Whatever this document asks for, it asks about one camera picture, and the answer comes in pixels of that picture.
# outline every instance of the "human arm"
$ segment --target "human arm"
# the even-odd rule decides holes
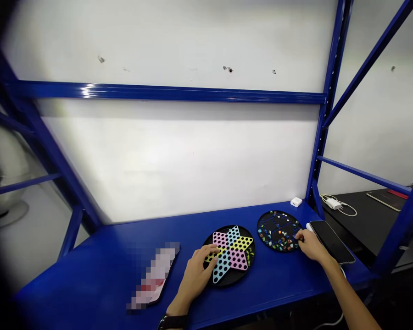
[[[210,253],[219,253],[216,244],[204,245],[195,250],[193,256],[188,260],[184,277],[180,282],[178,293],[167,308],[168,316],[187,315],[191,303],[203,291],[211,277],[212,270],[217,263],[217,256],[210,261],[207,269],[203,268],[205,257]]]
[[[310,259],[317,261],[323,267],[344,313],[349,329],[381,329],[343,276],[336,260],[327,252],[317,236],[305,229],[300,230],[296,234],[296,239],[299,240],[300,249]]]

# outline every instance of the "phone screen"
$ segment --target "phone screen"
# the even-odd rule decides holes
[[[320,242],[339,264],[355,262],[355,257],[345,247],[344,243],[326,221],[311,221],[310,225]]]

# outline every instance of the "yellow board section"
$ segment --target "yellow board section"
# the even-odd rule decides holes
[[[205,262],[210,262],[216,255],[220,257],[226,251],[226,247],[218,247],[218,249],[220,250],[220,252],[217,254],[210,253],[205,257]]]
[[[233,244],[231,244],[230,248],[233,248],[234,250],[245,251],[251,245],[251,243],[252,238],[240,236]]]

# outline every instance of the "chinese checkers board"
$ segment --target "chinese checkers board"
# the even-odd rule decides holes
[[[300,229],[298,220],[283,211],[266,212],[257,223],[257,234],[262,242],[278,252],[293,252],[299,248],[295,234]]]
[[[212,233],[203,245],[217,244],[217,264],[212,271],[210,283],[214,286],[228,286],[240,280],[251,268],[255,257],[254,239],[241,226],[229,225]],[[204,268],[216,254],[205,258]]]

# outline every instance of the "black round tray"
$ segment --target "black round tray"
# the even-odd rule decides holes
[[[217,229],[216,232],[221,232],[221,233],[227,233],[230,229],[232,229],[233,227],[235,227],[236,225],[227,225],[224,226],[220,229]],[[210,277],[210,280],[208,282],[208,284],[213,285],[213,286],[229,286],[232,285],[234,283],[236,283],[237,281],[239,281],[243,276],[245,276],[245,274],[251,269],[252,264],[254,262],[254,257],[256,254],[256,245],[254,243],[254,238],[252,237],[252,235],[250,234],[250,232],[242,227],[239,226],[239,231],[240,231],[240,235],[244,236],[244,237],[250,237],[252,238],[252,243],[248,246],[248,248],[246,249],[246,251],[249,252],[249,260],[247,262],[248,264],[248,268],[246,270],[240,270],[240,269],[234,269],[234,268],[230,268],[228,270],[227,273],[225,273],[223,275],[223,277],[217,282],[217,283],[213,283],[212,278],[213,276]],[[208,236],[208,238],[205,240],[205,242],[203,243],[203,245],[207,245],[207,244],[212,244],[212,236],[213,233],[211,233],[210,236]],[[203,263],[203,267],[206,269],[208,267],[209,263],[208,262],[204,262]]]
[[[269,211],[257,223],[257,234],[264,245],[277,252],[293,252],[298,247],[295,234],[303,227],[284,211]]]

